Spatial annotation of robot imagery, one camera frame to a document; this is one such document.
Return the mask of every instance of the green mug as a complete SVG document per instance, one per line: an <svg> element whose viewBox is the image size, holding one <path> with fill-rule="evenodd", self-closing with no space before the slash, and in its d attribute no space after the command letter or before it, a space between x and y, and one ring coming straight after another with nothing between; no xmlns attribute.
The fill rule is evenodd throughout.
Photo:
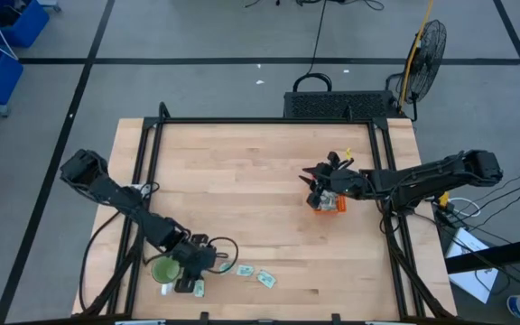
<svg viewBox="0 0 520 325"><path fill-rule="evenodd" d="M170 257L160 257L153 262L152 277L157 283L170 283L180 274L180 264Z"/></svg>

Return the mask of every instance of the wooden table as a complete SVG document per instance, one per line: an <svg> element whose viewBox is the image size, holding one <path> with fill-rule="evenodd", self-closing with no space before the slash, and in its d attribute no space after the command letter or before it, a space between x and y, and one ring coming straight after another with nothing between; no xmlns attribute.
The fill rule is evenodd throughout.
<svg viewBox="0 0 520 325"><path fill-rule="evenodd" d="M109 173L122 185L132 180L141 125L141 119L122 119L117 128ZM411 122L389 120L389 126L397 168L419 164ZM380 146L385 159L382 141ZM238 262L266 270L277 283L268 289L255 276L235 271L205 274L204 298L175 292L162 296L150 266L142 267L134 318L198 319L208 311L213 320L330 320L331 313L343 320L398 320L375 203L347 200L348 211L338 215L315 214L305 204L309 189L298 179L301 168L325 161L330 150L344 157L347 148L355 158L352 169L374 168L364 125L165 125L155 174L161 188L150 210L175 218L193 233L234 238L240 246ZM428 204L417 211L432 215ZM99 207L94 230L113 212ZM435 226L422 218L408 220L418 274L456 313ZM107 227L90 250L88 303L114 271L123 221L120 217ZM144 251L155 253L148 245ZM218 251L233 254L229 244L220 242ZM403 278L408 312L414 314L410 282L404 273ZM119 311L127 285L125 280Z"/></svg>

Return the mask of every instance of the black cable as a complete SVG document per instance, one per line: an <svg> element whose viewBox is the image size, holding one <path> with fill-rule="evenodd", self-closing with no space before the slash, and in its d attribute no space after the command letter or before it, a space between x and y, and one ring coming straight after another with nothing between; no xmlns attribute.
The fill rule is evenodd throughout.
<svg viewBox="0 0 520 325"><path fill-rule="evenodd" d="M367 4L368 7L370 7L370 9L372 9L372 10L375 10L375 11L385 10L385 5L383 5L383 3L381 3L378 0L352 0L352 1L345 1L345 2L340 2L340 1L337 1L337 2L341 5L350 5L350 4L354 4L355 2L358 2L358 1L364 1L364 3Z"/></svg>
<svg viewBox="0 0 520 325"><path fill-rule="evenodd" d="M380 229L381 233L386 235L386 231L383 229L383 223L384 223L383 221L385 221L385 219L381 218L380 223L378 224L378 228ZM401 227L401 222L399 221L398 224L396 225L396 227L393 229L393 231L391 231L389 233L389 235L393 235L396 232L396 230L398 230L400 227Z"/></svg>
<svg viewBox="0 0 520 325"><path fill-rule="evenodd" d="M459 218L459 215L454 214L454 213L451 213L451 215L452 215L454 218L456 218L456 219L457 219L457 220L458 220L458 221L463 225L463 227L465 228L465 230L467 230L467 231L469 231L469 232L470 232L470 231L473 231L473 230L478 230L478 231L480 231L480 232L482 232L482 233L485 233L485 234L487 234L487 235L489 235L489 236L491 236L491 237L495 237L495 238L497 238L497 239L500 239L500 240L502 240L502 241L504 241L504 242L506 242L506 243L508 243L508 244L513 244L511 241L509 241L509 240L507 240L507 239L505 239L505 238L503 238L503 237L501 237L501 236L499 236L499 235L496 235L496 234L493 234L493 233L491 233L491 232L488 232L488 231L486 231L486 230L484 230L484 229L481 229L480 227L475 227L475 228L473 228L473 229L470 229L472 226L469 225L468 223L466 223L465 221L463 221L461 218Z"/></svg>
<svg viewBox="0 0 520 325"><path fill-rule="evenodd" d="M214 237L208 242L208 245L211 245L213 242L215 242L217 240L227 240L230 243L234 244L234 248L236 249L236 254L234 255L234 261L232 261L232 264L226 270L224 270L224 271L216 271L216 270L212 270L212 269L207 270L208 272L210 272L212 274L224 274L224 273L227 273L228 271L230 271L238 260L238 253L239 253L238 244L236 244L236 241L234 239L229 238L229 237Z"/></svg>
<svg viewBox="0 0 520 325"><path fill-rule="evenodd" d="M306 74L310 74L312 72L312 67L314 67L314 61L316 60L316 50L318 50L318 42L320 40L320 31L322 30L322 21L324 20L324 10L326 9L326 3L327 3L328 0L324 0L324 4L322 4L322 12L320 13L320 22L318 24L318 33L316 34L316 43L314 44L314 53L312 54L312 61L311 61L311 68L308 69L308 72L306 72Z"/></svg>
<svg viewBox="0 0 520 325"><path fill-rule="evenodd" d="M496 197L496 198L494 198L494 199L492 199L492 200L487 201L487 203L483 204L483 205L480 207L480 209L478 209L477 211L471 213L470 215L466 216L465 218L461 218L461 219L462 219L462 220L465 220L465 219L467 219L467 218L471 218L472 216L474 216L475 214L477 214L477 212L479 212L479 211L481 211L482 209L484 209L484 208L485 208L487 205L489 205L490 203L493 203L493 202L496 201L496 200L503 199L505 196L511 195L511 194L515 193L516 191L518 191L518 190L520 190L520 186L519 186L518 188L514 189L514 190L511 190L511 191L509 191L509 192L507 192L507 193L501 195L501 196L498 196L498 197Z"/></svg>
<svg viewBox="0 0 520 325"><path fill-rule="evenodd" d="M485 219L485 221L483 221L482 223L476 225L474 228L480 228L482 226L484 226L489 220L491 220L494 216L496 216L497 214L503 212L504 210L508 209L511 205L513 205L513 203L516 203L517 201L520 200L520 195L518 198L512 200L511 202L509 202L507 205L505 205L502 209L500 209L499 211L493 213L492 215L488 216L487 219Z"/></svg>
<svg viewBox="0 0 520 325"><path fill-rule="evenodd" d="M88 241L88 245L86 246L86 250L84 251L83 253L83 261L81 262L81 269L79 270L79 292L78 292L78 297L79 297L79 306L81 307L81 309L84 311L85 309L87 309L86 307L86 303L84 302L84 299L83 299L83 281L84 281L84 276L85 276L85 273L86 273L86 262L88 261L88 253L89 253L89 249L91 248L91 244L94 242L94 240L96 240L96 237L98 236L98 234L105 228L107 227L107 225L109 225L112 221L114 221L114 219L116 219L116 217L119 215L119 211L116 212L113 216L111 216L106 222L104 222L103 225L101 225L95 232L94 234L91 236L91 238L89 239Z"/></svg>
<svg viewBox="0 0 520 325"><path fill-rule="evenodd" d="M253 5L256 5L256 4L259 3L259 2L260 2L260 0L255 0L253 3L248 4L248 5L245 5L244 7L245 7L245 8L249 8L249 7L253 6Z"/></svg>
<svg viewBox="0 0 520 325"><path fill-rule="evenodd" d="M485 194L484 196L482 196L482 197L480 197L480 198L478 198L478 199L476 199L476 200L473 200L473 202L475 202L475 203L476 203L476 202L479 202L480 200L483 200L483 199L489 197L490 195L492 195L492 194L495 193L496 191L499 191L499 190L504 189L504 188L506 187L506 185L510 184L511 182L513 182L513 181L518 181L518 180L520 180L520 175L518 175L517 177L514 177L513 179L511 179L511 180L505 182L505 183L503 184L503 186L501 186L501 187L499 187L499 188L496 188L496 189L490 191L489 193ZM471 205L472 205L472 204L468 203L468 204L465 206L465 208L461 209L461 210L457 213L457 215L460 214L462 211L466 210L466 209L467 209L468 207L470 207Z"/></svg>
<svg viewBox="0 0 520 325"><path fill-rule="evenodd" d="M317 4L319 3L320 1L322 0L296 0L296 4L298 5L304 5L304 4ZM375 10L375 11L383 11L385 10L385 5L383 5L380 1L378 0L352 0L352 1L346 1L346 0L329 0L329 1L332 1L332 2L335 2L335 3L338 3L340 5L350 5L350 4L354 4L355 2L358 2L358 1L363 1L365 4L368 5L368 7L370 7L370 9L372 10Z"/></svg>
<svg viewBox="0 0 520 325"><path fill-rule="evenodd" d="M474 273L475 273L475 279L477 279L477 281L478 281L478 282L479 282L479 283L480 283L480 284L481 284L485 289L487 289L487 291L488 291L491 295L499 295L499 294L503 293L506 289L508 289L508 288L509 288L509 285L511 285L511 278L510 278L510 277L507 277L507 278L506 278L506 283L505 283L505 285L504 285L501 289L499 289L499 290L497 290L497 291L494 292L494 291L492 290L492 289L493 289L492 286L491 286L491 288L489 288L489 287L487 287L487 286L486 286L482 281L480 281L480 279L478 278L477 270L475 270Z"/></svg>

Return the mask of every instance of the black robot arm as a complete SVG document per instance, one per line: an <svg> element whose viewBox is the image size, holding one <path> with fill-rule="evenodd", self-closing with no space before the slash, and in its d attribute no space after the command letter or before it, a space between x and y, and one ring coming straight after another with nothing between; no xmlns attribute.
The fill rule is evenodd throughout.
<svg viewBox="0 0 520 325"><path fill-rule="evenodd" d="M209 270L216 262L216 248L209 243L205 234L191 232L172 218L163 218L148 211L144 206L143 194L133 187L121 187L109 177L107 163L97 153L79 150L60 167L61 180L78 194L96 203L116 208L138 225L138 231L147 242L164 254L178 261L183 268L181 279L176 283L176 292L191 293L201 272ZM121 280L126 268L142 254L142 242L136 240L108 285L83 314L101 311L107 296Z"/></svg>
<svg viewBox="0 0 520 325"><path fill-rule="evenodd" d="M329 162L304 168L312 179L300 176L312 190L308 204L317 209L325 190L355 200L388 199L392 211L416 207L429 197L441 196L447 190L463 185L490 187L499 183L503 172L493 153L480 150L460 152L438 162L429 162L400 171L360 170L347 167L352 161L341 162L334 152Z"/></svg>

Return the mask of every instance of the gray floor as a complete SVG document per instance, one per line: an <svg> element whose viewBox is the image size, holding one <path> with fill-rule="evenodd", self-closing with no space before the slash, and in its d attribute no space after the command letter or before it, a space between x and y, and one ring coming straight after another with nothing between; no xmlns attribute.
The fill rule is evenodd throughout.
<svg viewBox="0 0 520 325"><path fill-rule="evenodd" d="M420 24L424 0L382 0L373 12L364 3L328 4L318 55L338 58L403 58ZM46 29L22 58L86 58L107 0L60 1ZM272 0L243 8L243 1L116 0L98 58L310 57L320 5L299 7ZM503 0L520 38L520 1ZM445 58L516 59L517 52L492 0L436 0L432 19L448 30ZM306 64L94 65L63 160L79 148L109 156L122 117L152 116L165 101L173 116L281 116L283 93ZM399 65L316 65L335 90L380 89ZM0 297L60 134L82 65L25 65L0 118ZM322 89L318 82L302 90ZM506 179L520 173L520 65L443 66L420 105L415 124L422 160L458 150L497 154ZM475 199L486 190L463 188L455 196ZM508 200L483 211L479 223ZM76 292L81 255L95 213L60 182L54 182L42 223L8 321L67 317ZM520 201L489 221L485 230L520 240ZM502 242L475 233L494 245ZM506 278L499 276L497 287ZM520 324L505 299L487 305L453 289L460 315L470 320Z"/></svg>

